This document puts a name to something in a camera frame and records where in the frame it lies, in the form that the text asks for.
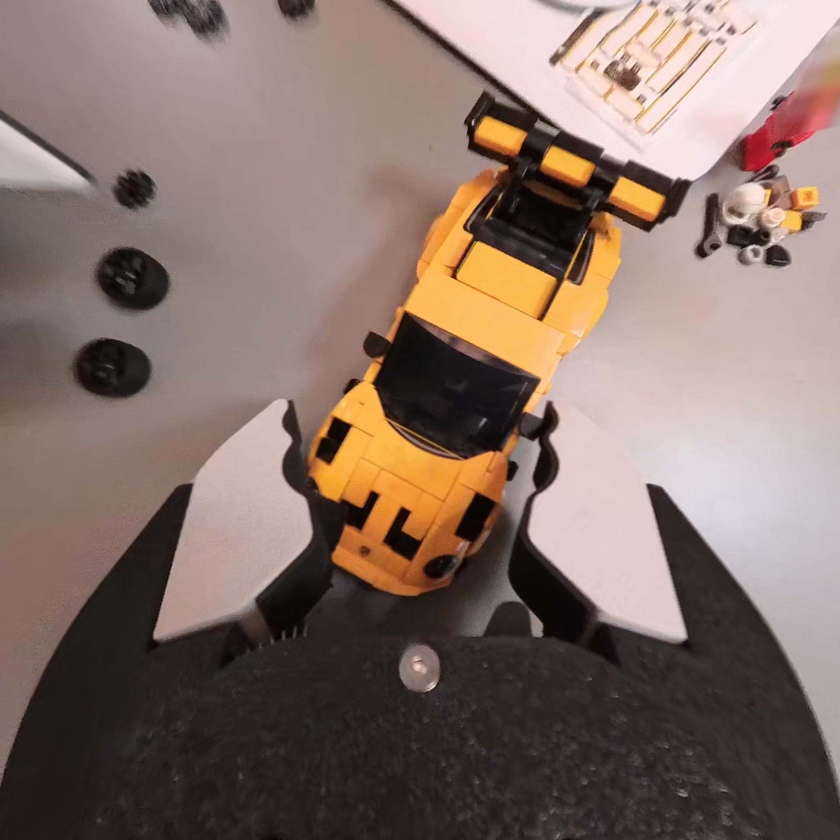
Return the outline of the pile of small lego parts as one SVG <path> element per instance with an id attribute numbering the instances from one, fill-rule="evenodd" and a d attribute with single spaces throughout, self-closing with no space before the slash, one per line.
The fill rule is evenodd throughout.
<path id="1" fill-rule="evenodd" d="M 695 256 L 707 259 L 732 248 L 743 266 L 788 267 L 790 239 L 826 219 L 820 205 L 817 187 L 794 187 L 778 164 L 769 164 L 726 195 L 707 196 Z"/>

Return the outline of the red lego piece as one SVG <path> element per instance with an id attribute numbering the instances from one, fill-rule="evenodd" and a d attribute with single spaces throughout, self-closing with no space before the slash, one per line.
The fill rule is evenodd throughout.
<path id="1" fill-rule="evenodd" d="M 768 117 L 741 140 L 740 170 L 758 172 L 810 139 L 816 133 L 812 100 L 813 95 L 805 90 L 774 99 Z"/>

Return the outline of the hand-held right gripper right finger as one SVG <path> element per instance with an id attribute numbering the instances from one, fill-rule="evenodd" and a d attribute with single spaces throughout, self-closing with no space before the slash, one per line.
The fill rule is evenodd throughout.
<path id="1" fill-rule="evenodd" d="M 684 644 L 686 621 L 634 462 L 572 406 L 547 402 L 536 441 L 508 579 L 542 635 L 574 644 L 606 627 Z"/>

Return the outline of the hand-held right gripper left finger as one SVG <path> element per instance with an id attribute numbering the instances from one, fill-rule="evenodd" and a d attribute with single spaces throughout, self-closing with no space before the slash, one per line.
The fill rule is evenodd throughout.
<path id="1" fill-rule="evenodd" d="M 275 400 L 197 472 L 153 640 L 227 625 L 255 647 L 305 637 L 332 578 L 321 504 L 296 407 Z"/>

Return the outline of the orange lego car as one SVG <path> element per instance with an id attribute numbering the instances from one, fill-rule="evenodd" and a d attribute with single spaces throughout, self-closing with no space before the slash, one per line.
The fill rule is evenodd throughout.
<path id="1" fill-rule="evenodd" d="M 496 161 L 429 228 L 416 281 L 370 364 L 345 387 L 308 454 L 343 510 L 332 561 L 375 589 L 447 587 L 487 540 L 520 438 L 562 358 L 602 316 L 621 219 L 644 231 L 679 212 L 670 178 L 483 92 L 469 149 Z"/>

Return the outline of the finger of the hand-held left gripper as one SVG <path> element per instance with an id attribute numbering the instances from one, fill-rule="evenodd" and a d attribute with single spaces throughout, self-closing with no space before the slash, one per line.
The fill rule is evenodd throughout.
<path id="1" fill-rule="evenodd" d="M 96 178 L 68 154 L 1 111 L 1 189 L 89 193 Z"/>

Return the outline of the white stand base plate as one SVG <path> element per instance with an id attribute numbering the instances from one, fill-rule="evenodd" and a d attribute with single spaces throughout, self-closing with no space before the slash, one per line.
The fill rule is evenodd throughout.
<path id="1" fill-rule="evenodd" d="M 628 2 L 398 2 L 546 122 L 672 177 L 695 181 L 838 24 L 839 3 L 749 2 L 759 27 L 723 60 L 660 131 L 636 145 L 589 110 L 550 65 L 552 53 L 593 8 Z"/>

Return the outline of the black lego wheel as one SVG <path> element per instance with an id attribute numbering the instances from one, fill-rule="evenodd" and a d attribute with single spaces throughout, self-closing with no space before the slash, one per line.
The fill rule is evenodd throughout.
<path id="1" fill-rule="evenodd" d="M 163 265 L 138 248 L 119 247 L 106 253 L 95 274 L 101 291 L 117 306 L 137 312 L 157 307 L 167 297 L 171 280 Z"/>
<path id="2" fill-rule="evenodd" d="M 79 349 L 73 372 L 86 392 L 123 399 L 139 394 L 149 384 L 152 364 L 140 348 L 118 339 L 102 338 Z"/>

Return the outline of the lego sticker sheet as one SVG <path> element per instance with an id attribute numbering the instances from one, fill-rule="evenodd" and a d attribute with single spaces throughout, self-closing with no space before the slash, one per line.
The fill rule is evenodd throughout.
<path id="1" fill-rule="evenodd" d="M 644 144 L 759 27 L 749 2 L 648 1 L 593 8 L 549 64 L 589 110 Z"/>

